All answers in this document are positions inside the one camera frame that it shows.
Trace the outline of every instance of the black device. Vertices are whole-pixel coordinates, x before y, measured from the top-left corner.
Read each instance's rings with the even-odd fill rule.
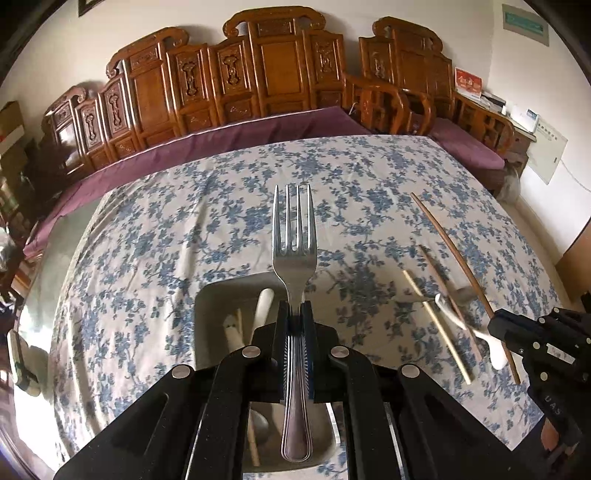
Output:
[[[249,402],[283,400],[288,312],[281,302],[277,322],[258,328],[251,346],[230,353],[216,367],[174,367],[54,479],[241,478]],[[535,321],[498,310],[489,324],[492,335],[523,356],[528,393],[560,435],[553,452],[541,448],[539,428],[512,452],[415,365],[373,365],[365,355],[340,346],[333,328],[314,322],[309,301],[298,320],[306,338],[310,399],[343,402],[350,479],[591,475],[591,315],[554,309]],[[574,362],[547,353],[549,343]],[[573,446],[574,453],[567,455]]]

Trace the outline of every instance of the blue floral pattern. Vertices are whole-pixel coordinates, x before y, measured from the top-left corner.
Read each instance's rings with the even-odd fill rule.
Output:
[[[286,183],[313,188],[319,264],[307,295],[317,321],[374,362],[415,362],[509,447],[535,425],[540,412],[527,382],[517,386],[508,368],[492,369],[486,344],[478,363],[467,337],[450,328],[475,379],[468,386],[422,307],[392,299],[410,293],[402,269],[423,292],[437,291],[418,245],[456,288],[468,285],[414,192],[464,253],[493,308],[536,318],[559,305],[513,221],[428,138],[334,137],[216,155],[103,198],[56,310],[50,378],[65,459],[174,365],[209,366],[195,348],[195,296],[206,284],[271,269],[273,188]],[[488,321],[477,301],[466,314],[475,325]],[[346,478],[344,450],[306,472]]]

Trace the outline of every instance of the silver screw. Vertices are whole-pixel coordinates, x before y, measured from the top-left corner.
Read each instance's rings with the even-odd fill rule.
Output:
[[[261,349],[255,345],[249,345],[242,349],[242,356],[246,358],[256,358],[261,354]]]
[[[191,374],[191,367],[188,365],[177,365],[173,368],[173,378],[187,378]]]
[[[417,378],[421,374],[421,371],[416,365],[404,365],[400,371],[405,377],[408,378]]]
[[[349,355],[349,349],[345,346],[334,346],[330,349],[330,354],[335,358],[345,358]]]

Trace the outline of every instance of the wooden armrest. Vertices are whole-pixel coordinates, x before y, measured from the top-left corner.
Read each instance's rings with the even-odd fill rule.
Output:
[[[416,131],[417,135],[428,135],[433,128],[435,123],[435,117],[437,111],[435,110],[435,104],[431,96],[424,92],[418,92],[409,88],[403,88],[402,91],[410,98],[417,98],[423,106],[423,121]],[[412,130],[412,125],[409,123],[407,130]]]
[[[343,78],[343,107],[351,109],[358,103],[361,110],[359,121],[365,128],[391,135],[407,133],[410,104],[404,92],[378,79],[367,79],[348,73],[345,73]]]
[[[470,128],[470,135],[475,137],[477,140],[482,141],[487,147],[496,152],[498,155],[503,155],[513,142],[513,136],[515,135],[515,127],[511,120],[507,117],[490,111],[488,108],[478,105],[469,98],[463,96],[461,93],[453,92],[454,109],[452,119],[455,124],[463,126],[462,112],[463,109],[468,106],[476,110],[477,115],[473,115],[473,121]],[[497,130],[498,143],[495,146],[489,145],[485,141],[486,130],[492,128],[494,122],[500,122],[503,124],[501,130]]]

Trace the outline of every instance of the fork tine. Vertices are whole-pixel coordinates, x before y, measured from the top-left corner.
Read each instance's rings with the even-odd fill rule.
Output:
[[[316,220],[310,184],[308,184],[308,250],[311,255],[316,255]]]
[[[279,220],[279,186],[273,195],[273,257],[281,254],[281,221]]]
[[[304,254],[304,233],[301,228],[301,205],[300,205],[300,186],[295,187],[295,199],[297,208],[297,236],[295,238],[295,249],[300,255]]]
[[[293,251],[291,247],[291,205],[290,184],[285,185],[285,250]]]

